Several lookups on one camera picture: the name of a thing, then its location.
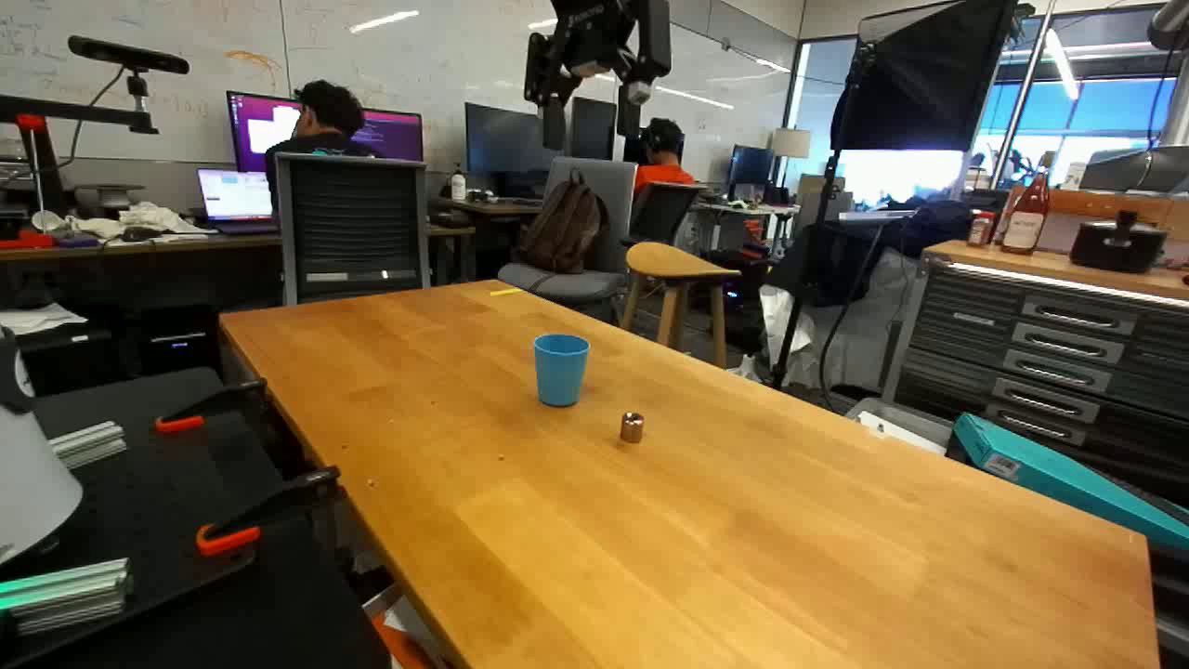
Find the blue cup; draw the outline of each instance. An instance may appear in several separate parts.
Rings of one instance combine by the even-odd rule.
[[[537,397],[554,410],[569,410],[583,394],[591,345],[575,336],[537,337]]]

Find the backpack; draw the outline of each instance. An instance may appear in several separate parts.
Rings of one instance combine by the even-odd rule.
[[[547,194],[547,205],[531,220],[516,261],[554,275],[575,275],[583,272],[589,249],[604,231],[604,197],[581,174],[571,174]]]

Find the black table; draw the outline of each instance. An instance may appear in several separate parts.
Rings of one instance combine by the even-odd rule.
[[[46,558],[20,558],[0,580],[132,558],[132,615],[228,570],[192,558],[192,527],[220,521],[278,482],[252,428],[228,412],[204,430],[155,439],[153,415],[212,394],[212,373],[153,377],[36,403],[49,436],[116,422],[126,455],[78,472],[83,511]],[[59,637],[33,637],[0,655],[21,661]],[[387,664],[368,617],[331,570],[301,518],[263,523],[258,567],[189,599],[133,617],[31,664]]]

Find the laptop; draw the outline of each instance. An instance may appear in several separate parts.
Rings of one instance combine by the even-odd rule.
[[[207,226],[220,233],[275,233],[272,191],[263,173],[197,173]]]

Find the wooden stool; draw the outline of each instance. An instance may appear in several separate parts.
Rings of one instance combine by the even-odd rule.
[[[445,282],[445,267],[452,267],[457,258],[457,275],[469,282],[476,279],[476,226],[441,226],[431,223],[431,261],[435,261],[435,288]]]
[[[640,243],[628,249],[628,267],[631,267],[631,295],[622,315],[622,327],[631,327],[635,304],[643,288],[654,279],[664,288],[664,304],[661,304],[661,327],[657,341],[677,351],[682,341],[682,315],[685,300],[694,282],[714,282],[711,295],[711,313],[714,313],[714,363],[730,363],[730,299],[724,299],[724,279],[735,279],[741,272],[706,263],[701,258],[690,258],[677,244],[661,243]]]

